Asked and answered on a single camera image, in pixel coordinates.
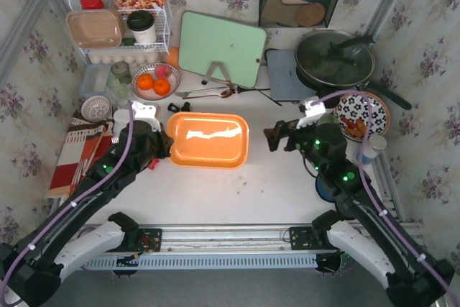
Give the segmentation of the orange storage basket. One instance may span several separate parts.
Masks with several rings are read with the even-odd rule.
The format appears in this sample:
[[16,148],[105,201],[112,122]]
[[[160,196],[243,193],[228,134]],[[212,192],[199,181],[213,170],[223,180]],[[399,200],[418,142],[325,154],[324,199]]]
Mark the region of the orange storage basket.
[[236,114],[179,112],[168,120],[166,134],[177,166],[237,169],[249,155],[249,125]]

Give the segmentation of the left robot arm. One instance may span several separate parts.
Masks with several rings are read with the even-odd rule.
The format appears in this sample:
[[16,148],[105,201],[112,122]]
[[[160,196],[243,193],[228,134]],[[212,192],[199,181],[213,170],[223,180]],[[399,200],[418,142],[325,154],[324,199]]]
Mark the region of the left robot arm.
[[116,198],[156,158],[169,157],[173,139],[134,120],[78,184],[75,192],[32,233],[15,245],[1,244],[1,280],[29,306],[41,306],[61,279],[55,259],[99,209]]

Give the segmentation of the grey blue cloth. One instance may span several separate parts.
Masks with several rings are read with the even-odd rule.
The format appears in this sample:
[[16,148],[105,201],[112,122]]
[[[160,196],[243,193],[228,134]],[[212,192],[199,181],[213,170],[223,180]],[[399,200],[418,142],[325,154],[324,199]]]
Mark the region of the grey blue cloth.
[[329,203],[334,203],[334,195],[336,192],[336,187],[331,185],[322,177],[318,176],[315,181],[316,192],[319,197]]

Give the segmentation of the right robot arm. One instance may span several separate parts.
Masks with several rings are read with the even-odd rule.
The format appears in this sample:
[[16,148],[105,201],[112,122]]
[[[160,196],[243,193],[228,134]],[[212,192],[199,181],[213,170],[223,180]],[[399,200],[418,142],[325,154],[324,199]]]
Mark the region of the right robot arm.
[[312,221],[304,239],[350,255],[380,282],[394,306],[431,306],[446,293],[454,268],[424,252],[387,212],[370,177],[346,156],[348,143],[338,125],[279,121],[264,135],[272,152],[287,139],[284,150],[298,151],[304,166],[315,169],[318,194],[335,206]]

